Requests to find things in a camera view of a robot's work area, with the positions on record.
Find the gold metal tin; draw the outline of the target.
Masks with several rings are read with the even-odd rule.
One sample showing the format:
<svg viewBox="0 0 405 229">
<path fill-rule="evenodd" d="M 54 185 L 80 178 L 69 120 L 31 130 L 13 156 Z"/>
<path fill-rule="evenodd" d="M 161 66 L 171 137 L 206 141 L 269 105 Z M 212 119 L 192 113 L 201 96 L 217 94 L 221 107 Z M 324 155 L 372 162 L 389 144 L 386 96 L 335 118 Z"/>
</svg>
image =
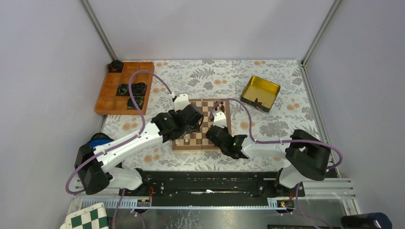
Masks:
<svg viewBox="0 0 405 229">
<path fill-rule="evenodd" d="M 256 110 L 269 113 L 280 89 L 280 85 L 253 75 L 243 90 L 240 101 Z"/>
</svg>

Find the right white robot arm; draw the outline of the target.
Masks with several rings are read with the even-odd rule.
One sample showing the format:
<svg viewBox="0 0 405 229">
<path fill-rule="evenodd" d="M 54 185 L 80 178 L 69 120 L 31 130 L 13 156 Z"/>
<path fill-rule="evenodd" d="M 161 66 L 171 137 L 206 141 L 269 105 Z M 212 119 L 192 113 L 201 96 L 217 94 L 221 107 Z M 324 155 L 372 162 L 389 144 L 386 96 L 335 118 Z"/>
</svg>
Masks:
<svg viewBox="0 0 405 229">
<path fill-rule="evenodd" d="M 323 181 L 331 149 L 303 130 L 295 130 L 286 139 L 252 140 L 247 135 L 231 136 L 227 127 L 212 126 L 206 133 L 221 152 L 233 159 L 254 157 L 278 157 L 290 165 L 279 170 L 274 183 L 275 193 L 285 197 L 296 184 L 306 180 Z"/>
</svg>

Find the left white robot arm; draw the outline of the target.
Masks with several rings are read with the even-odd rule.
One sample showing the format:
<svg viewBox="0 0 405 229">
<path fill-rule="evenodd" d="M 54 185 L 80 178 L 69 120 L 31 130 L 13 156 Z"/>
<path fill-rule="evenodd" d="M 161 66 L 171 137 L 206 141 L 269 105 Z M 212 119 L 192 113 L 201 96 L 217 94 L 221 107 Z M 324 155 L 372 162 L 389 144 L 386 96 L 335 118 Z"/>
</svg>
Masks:
<svg viewBox="0 0 405 229">
<path fill-rule="evenodd" d="M 93 195 L 107 187 L 126 188 L 136 196 L 148 191 L 148 184 L 137 170 L 127 170 L 118 164 L 142 150 L 175 141 L 199 130 L 202 109 L 189 104 L 182 110 L 159 113 L 145 124 L 143 131 L 134 132 L 118 140 L 107 135 L 94 139 L 78 149 L 74 168 L 83 192 Z"/>
</svg>

